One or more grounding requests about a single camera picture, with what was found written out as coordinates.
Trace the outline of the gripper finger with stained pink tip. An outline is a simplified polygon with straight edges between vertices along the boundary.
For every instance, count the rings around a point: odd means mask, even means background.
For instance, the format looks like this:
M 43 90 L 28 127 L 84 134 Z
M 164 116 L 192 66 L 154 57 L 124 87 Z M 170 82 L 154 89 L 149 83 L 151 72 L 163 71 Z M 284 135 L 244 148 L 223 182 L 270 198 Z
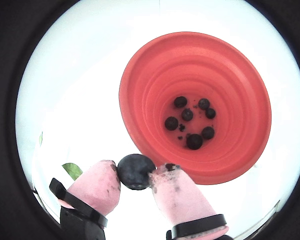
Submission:
M 167 240 L 231 240 L 223 214 L 178 165 L 164 164 L 149 174 L 156 205 L 170 222 Z

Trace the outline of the gripper finger with pink tip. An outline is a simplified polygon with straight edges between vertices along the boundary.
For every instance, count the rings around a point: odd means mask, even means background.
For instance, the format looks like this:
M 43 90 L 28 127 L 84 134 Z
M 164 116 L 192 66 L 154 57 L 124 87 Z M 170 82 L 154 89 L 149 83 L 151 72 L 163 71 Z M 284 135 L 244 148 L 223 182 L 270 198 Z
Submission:
M 118 205 L 121 193 L 121 182 L 114 161 L 97 162 L 69 188 L 52 178 L 49 189 L 61 205 L 60 227 L 68 240 L 106 238 L 106 216 Z

